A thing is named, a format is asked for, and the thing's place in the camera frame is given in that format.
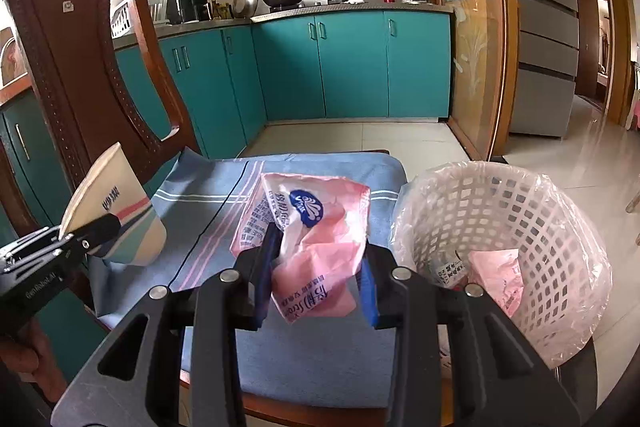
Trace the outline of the person left hand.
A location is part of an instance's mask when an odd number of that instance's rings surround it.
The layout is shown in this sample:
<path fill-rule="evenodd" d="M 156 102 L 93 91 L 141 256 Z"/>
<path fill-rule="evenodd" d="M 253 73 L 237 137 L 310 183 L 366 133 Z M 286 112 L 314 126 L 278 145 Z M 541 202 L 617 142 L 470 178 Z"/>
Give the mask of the person left hand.
<path fill-rule="evenodd" d="M 1 338 L 1 360 L 18 375 L 28 375 L 49 402 L 58 402 L 67 384 L 51 347 L 49 337 L 32 317 L 13 337 Z"/>

